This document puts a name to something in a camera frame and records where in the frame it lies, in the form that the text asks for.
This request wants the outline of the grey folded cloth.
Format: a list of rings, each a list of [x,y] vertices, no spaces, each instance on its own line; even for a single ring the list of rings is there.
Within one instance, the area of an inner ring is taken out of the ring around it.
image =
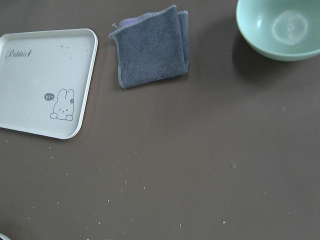
[[[176,5],[124,19],[109,37],[117,48],[118,82],[124,89],[189,71],[189,13]]]

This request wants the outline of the mint green bowl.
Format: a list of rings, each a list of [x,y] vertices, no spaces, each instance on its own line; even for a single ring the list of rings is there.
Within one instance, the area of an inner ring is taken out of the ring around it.
[[[292,62],[320,54],[318,0],[239,0],[236,22],[245,41],[267,58]]]

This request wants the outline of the cream rabbit tray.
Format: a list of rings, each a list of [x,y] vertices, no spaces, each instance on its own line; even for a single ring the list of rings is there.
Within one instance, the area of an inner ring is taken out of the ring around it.
[[[80,130],[98,38],[88,28],[0,38],[0,126],[61,140]]]

